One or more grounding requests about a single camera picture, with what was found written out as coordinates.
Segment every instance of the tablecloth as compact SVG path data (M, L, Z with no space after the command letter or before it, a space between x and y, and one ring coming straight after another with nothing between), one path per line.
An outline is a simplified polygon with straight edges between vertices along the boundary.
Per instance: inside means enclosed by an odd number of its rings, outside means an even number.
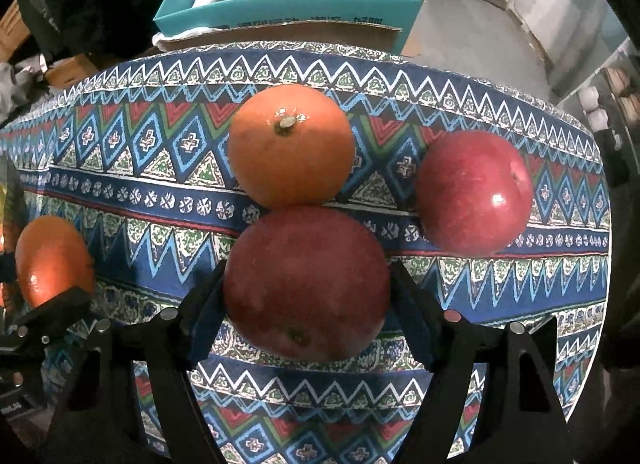
M546 102L378 51L226 44L134 60L88 78L4 128L0 151L20 173L31 217L64 216L84 235L98 274L94 311L144 321L179 303L196 275L228 256L234 239L265 213L229 166L229 120L256 91L292 82L324 91L353 130L351 175L328 206L366 225L420 288L486 325L558 318L553 379L569 417L605 316L609 197L590 132ZM490 259L440 253L412 207L429 145L462 129L509 140L534 183L526 231ZM53 399L72 364L70 352L50 353L44 373ZM392 315L363 354L331 364L283 361L248 345L225 321L210 357L191 373L232 464L389 462L430 378ZM136 383L150 444L166 452L143 364ZM468 448L483 383L478 365L451 454Z

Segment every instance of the diamond pattern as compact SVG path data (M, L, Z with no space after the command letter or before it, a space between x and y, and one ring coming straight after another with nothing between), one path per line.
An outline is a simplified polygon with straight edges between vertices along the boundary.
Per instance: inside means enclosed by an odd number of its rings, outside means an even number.
M151 113L145 123L133 136L132 150L138 166L144 165L162 146L162 134L158 115Z
M568 177L564 178L560 184L558 202L560 203L564 216L570 220L574 209L574 193Z
M326 451L318 438L309 433L287 448L287 457L296 464L316 464L324 460Z
M538 209L542 212L543 221L548 219L551 206L554 203L553 186L551 178L547 172L542 174L538 187L536 188L535 198L538 203Z
M609 208L607 194L604 190L604 185L600 183L595 195L593 196L593 203L591 208L593 209L597 222L600 222L604 212Z
M104 157L104 166L110 166L113 161L122 152L127 144L127 136L124 126L124 112L119 112L118 116L107 128L102 137L102 155Z
M58 142L56 143L56 155L61 155L62 152L65 152L69 145L74 140L75 133L75 123L73 118L69 118L65 121L65 123L60 127L60 135L58 136ZM16 148L19 150L21 147L20 136L18 137L18 141L15 144Z
M396 442L393 445L393 447L387 452L389 461L392 461L394 459L394 457L396 456L396 453L398 453L398 449L400 448L400 446L402 446L403 442L404 442L404 437L400 438L398 442Z
M225 170L227 177L229 179L235 180L234 172L231 168L231 165L229 164L228 155L226 155L226 141L228 139L229 139L229 134L225 134L222 137L220 143L218 144L218 154L219 154L219 159L222 160L221 168Z
M207 148L207 140L200 123L200 116L194 115L172 142L175 158L180 171L187 171Z
M582 218L583 222L587 222L587 217L589 215L589 202L590 197L587 192L587 183L585 180L580 184L580 188L578 189L578 195L576 196L576 204L578 208L578 213Z
M76 152L79 161L82 162L88 153L98 144L98 125L95 114L91 114L79 126L76 136Z
M248 462L261 462L265 457L273 453L273 445L269 437L260 425L243 433L236 440L236 447Z
M368 437L363 437L351 446L349 446L342 454L342 462L351 464L371 464L377 458L375 446Z
M359 183L366 178L370 169L373 167L373 162L367 152L365 142L360 135L360 131L356 126L351 128L353 131L353 137L356 141L356 149L353 155L353 166L351 167L351 176L344 185L344 189L349 190L356 187Z
M415 174L421 158L415 140L409 136L391 161L386 165L388 180L394 183L402 200L408 200L414 192Z

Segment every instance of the red apple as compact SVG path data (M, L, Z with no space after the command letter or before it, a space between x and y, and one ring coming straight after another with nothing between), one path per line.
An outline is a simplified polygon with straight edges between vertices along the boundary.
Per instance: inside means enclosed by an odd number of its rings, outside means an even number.
M389 272L376 238L333 209L273 211L247 228L226 263L229 320L252 345L286 359L356 356L389 307Z
M524 231L533 189L506 139L484 131L447 134L427 152L415 183L427 238L460 257L487 257Z

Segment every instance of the cardboard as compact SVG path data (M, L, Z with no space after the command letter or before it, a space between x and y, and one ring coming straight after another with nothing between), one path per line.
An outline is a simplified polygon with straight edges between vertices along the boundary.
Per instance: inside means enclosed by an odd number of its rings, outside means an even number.
M17 1L9 6L0 19L0 62L8 62L17 49L27 41L31 32L22 22Z
M411 30L411 33L409 33L409 37L404 43L404 48L402 48L402 56L405 56L407 58L414 58L415 56L420 56L424 52L422 50L420 38L417 37L418 33L420 33L420 29L418 28L418 26L414 25L414 28Z
M66 89L123 61L107 54L77 54L46 66L44 79L52 87Z
M270 32L263 26L277 26L288 22L356 22L399 30L392 47L386 49L388 52L399 54L424 0L223 0L192 8L193 1L162 2L154 22L166 37L198 27L221 30L258 28L260 33L263 33ZM295 28L285 30L286 33L294 31L297 32ZM301 39L312 40L306 36ZM237 38L229 34L226 40Z
M229 42L282 40L286 42L325 42L389 52L393 50L400 31L398 28L389 26L356 22L286 22L284 24L212 31L181 40L162 40L158 45L163 51L177 51L210 44L228 44Z

